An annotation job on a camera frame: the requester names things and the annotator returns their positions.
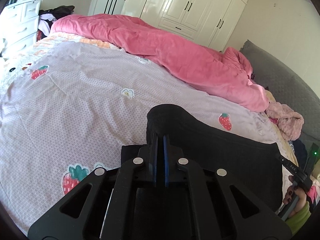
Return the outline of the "green sleeve forearm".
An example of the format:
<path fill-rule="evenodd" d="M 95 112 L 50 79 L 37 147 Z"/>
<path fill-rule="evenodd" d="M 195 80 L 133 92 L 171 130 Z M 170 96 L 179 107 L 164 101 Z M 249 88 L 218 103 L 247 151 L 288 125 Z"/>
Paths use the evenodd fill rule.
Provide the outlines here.
<path fill-rule="evenodd" d="M 309 208 L 309 202 L 306 202 L 304 207 L 299 212 L 285 221 L 285 223 L 289 226 L 293 236 L 301 229 L 301 227 L 311 216 Z"/>

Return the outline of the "right hand dark nails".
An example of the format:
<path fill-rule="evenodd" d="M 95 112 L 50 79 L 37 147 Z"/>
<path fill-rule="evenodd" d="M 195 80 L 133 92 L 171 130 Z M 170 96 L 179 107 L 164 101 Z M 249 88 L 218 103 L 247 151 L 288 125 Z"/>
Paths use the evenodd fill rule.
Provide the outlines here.
<path fill-rule="evenodd" d="M 283 203 L 285 205 L 292 202 L 293 194 L 295 194 L 298 197 L 298 202 L 293 206 L 294 208 L 291 211 L 291 213 L 289 214 L 288 218 L 291 218 L 294 215 L 296 215 L 297 213 L 299 213 L 299 211 L 306 205 L 306 192 L 303 189 L 301 189 L 300 187 L 294 186 L 294 185 L 291 185 L 287 189 L 287 192 L 286 192 L 285 197 L 283 199 Z"/>

